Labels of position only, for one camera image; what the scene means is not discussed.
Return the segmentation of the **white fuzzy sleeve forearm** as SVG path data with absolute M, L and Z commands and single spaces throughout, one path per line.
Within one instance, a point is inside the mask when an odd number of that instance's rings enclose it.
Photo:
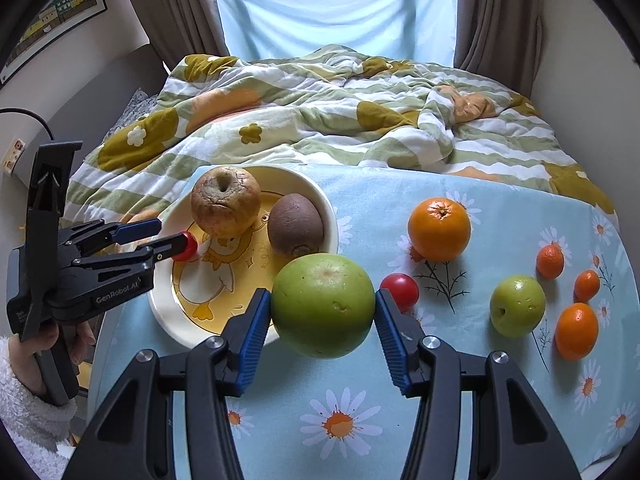
M 13 443 L 39 479 L 61 479 L 68 457 L 58 444 L 70 435 L 75 400 L 62 406 L 43 402 L 15 376 L 9 339 L 1 338 L 1 420 Z

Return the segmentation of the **person's left hand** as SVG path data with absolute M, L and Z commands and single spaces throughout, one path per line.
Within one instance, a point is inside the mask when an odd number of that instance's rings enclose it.
M 50 350 L 58 340 L 58 326 L 53 325 L 32 339 L 21 341 L 14 335 L 9 340 L 10 363 L 15 377 L 35 396 L 47 392 L 36 360 L 43 351 Z M 88 322 L 76 326 L 76 336 L 70 346 L 70 360 L 79 365 L 87 349 L 96 344 L 96 337 Z

